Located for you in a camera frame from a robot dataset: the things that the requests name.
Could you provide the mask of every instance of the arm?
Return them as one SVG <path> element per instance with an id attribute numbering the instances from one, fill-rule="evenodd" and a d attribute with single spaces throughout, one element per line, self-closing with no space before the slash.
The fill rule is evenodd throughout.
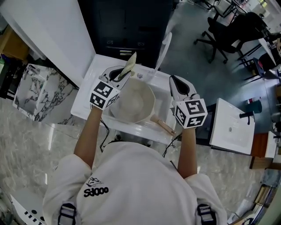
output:
<path id="1" fill-rule="evenodd" d="M 177 166 L 183 179 L 197 174 L 195 128 L 184 129 L 181 139 L 180 158 Z"/>
<path id="2" fill-rule="evenodd" d="M 100 126 L 101 114 L 101 109 L 93 107 L 74 149 L 74 154 L 87 163 L 90 168 L 92 168 L 95 158 L 97 134 Z"/>

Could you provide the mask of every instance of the marble floor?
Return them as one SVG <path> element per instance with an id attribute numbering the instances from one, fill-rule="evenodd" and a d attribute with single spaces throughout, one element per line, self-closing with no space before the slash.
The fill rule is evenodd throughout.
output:
<path id="1" fill-rule="evenodd" d="M 44 196 L 47 183 L 59 160 L 73 153 L 84 121 L 76 125 L 58 125 L 34 122 L 0 98 L 0 187 L 6 194 L 27 187 Z M 100 158 L 99 145 L 106 134 L 100 127 L 94 164 Z M 113 140 L 111 130 L 106 142 Z M 168 149 L 166 158 L 177 165 L 180 142 Z M 152 145 L 161 155 L 165 146 Z M 228 216 L 239 206 L 255 198 L 263 170 L 250 170 L 250 156 L 223 152 L 197 145 L 198 171 L 207 174 L 221 199 Z"/>

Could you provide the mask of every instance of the cable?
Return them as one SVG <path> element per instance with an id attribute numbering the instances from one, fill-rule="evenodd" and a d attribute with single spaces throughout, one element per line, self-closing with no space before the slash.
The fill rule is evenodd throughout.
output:
<path id="1" fill-rule="evenodd" d="M 162 155 L 163 158 L 165 158 L 165 156 L 166 156 L 166 154 L 167 154 L 167 149 L 168 149 L 169 147 L 172 146 L 173 148 L 175 148 L 175 145 L 173 144 L 173 142 L 174 142 L 175 140 L 179 139 L 179 138 L 181 137 L 181 135 L 182 135 L 182 133 L 180 133 L 178 136 L 176 136 L 176 137 L 171 141 L 171 143 L 170 143 L 168 146 L 166 146 L 165 152 L 164 152 L 163 155 Z"/>
<path id="2" fill-rule="evenodd" d="M 105 140 L 106 140 L 107 137 L 109 136 L 109 128 L 108 128 L 108 126 L 106 126 L 106 124 L 105 124 L 105 122 L 102 120 L 102 118 L 101 118 L 101 123 L 102 123 L 102 124 L 104 125 L 104 127 L 106 128 L 106 136 L 105 136 L 105 139 L 103 140 L 103 142 L 102 142 L 101 145 L 100 145 L 101 153 L 103 153 L 102 147 L 103 147 L 103 144 L 104 144 Z"/>

